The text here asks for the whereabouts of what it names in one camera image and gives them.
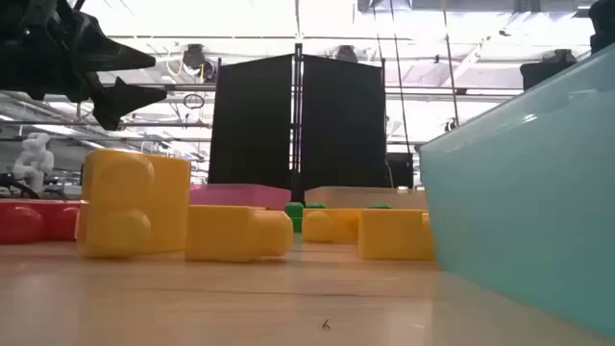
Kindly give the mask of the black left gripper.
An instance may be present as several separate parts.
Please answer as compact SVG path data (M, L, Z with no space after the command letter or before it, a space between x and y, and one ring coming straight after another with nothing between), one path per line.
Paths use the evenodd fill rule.
M107 131L121 118L167 97L165 89L98 82L98 71L152 67L156 59L107 37L98 20L67 0L0 0L0 90L35 100L47 94L72 102L88 98L93 116Z

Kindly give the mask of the red toy building block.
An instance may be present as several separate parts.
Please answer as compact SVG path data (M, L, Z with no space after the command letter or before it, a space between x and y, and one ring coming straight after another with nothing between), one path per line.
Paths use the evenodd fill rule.
M74 241L80 206L53 200L0 202L0 245Z

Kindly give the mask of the long green toy building block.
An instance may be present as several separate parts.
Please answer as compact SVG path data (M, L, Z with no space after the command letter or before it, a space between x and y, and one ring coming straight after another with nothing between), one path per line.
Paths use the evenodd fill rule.
M304 205L301 202L289 202L284 206L284 212L292 221L293 232L300 234L303 227Z

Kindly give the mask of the yellow toy building block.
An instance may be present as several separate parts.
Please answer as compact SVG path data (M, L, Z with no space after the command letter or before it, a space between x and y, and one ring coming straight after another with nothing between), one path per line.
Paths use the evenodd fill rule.
M363 260L435 260L430 218L423 210L363 210L357 246Z
M224 262L281 258L291 250L293 238L293 222L281 210L190 206L184 258Z
M303 242L357 244L359 209L304 209Z
M86 259L124 259L185 248L190 162L111 149L86 156L75 227Z

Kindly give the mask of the pink translucent plastic bin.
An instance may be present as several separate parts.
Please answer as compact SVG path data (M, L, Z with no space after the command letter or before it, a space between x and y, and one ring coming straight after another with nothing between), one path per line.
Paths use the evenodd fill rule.
M290 199L290 190L267 185L191 185L189 192L190 205L247 206L283 210Z

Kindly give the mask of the black background box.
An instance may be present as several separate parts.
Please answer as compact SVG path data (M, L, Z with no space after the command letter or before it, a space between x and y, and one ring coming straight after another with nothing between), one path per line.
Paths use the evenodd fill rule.
M394 187L414 187L413 157L411 153L387 153L386 162Z

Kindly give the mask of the green translucent plastic bin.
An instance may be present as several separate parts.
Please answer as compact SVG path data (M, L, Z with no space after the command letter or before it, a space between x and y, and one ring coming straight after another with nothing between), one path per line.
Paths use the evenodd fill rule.
M424 144L440 265L615 338L615 45Z

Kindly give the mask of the black folding screen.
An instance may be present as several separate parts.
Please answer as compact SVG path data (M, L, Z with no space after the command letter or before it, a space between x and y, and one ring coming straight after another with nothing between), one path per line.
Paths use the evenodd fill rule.
M384 187L381 69L305 54L221 67L209 153L211 184L288 189Z

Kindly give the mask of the orange translucent plastic bin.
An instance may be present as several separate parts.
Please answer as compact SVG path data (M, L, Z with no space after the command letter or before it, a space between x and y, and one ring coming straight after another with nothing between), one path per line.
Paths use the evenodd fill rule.
M403 210L429 209L424 190L390 187L321 186L307 190L305 200L331 209L367 209L381 205Z

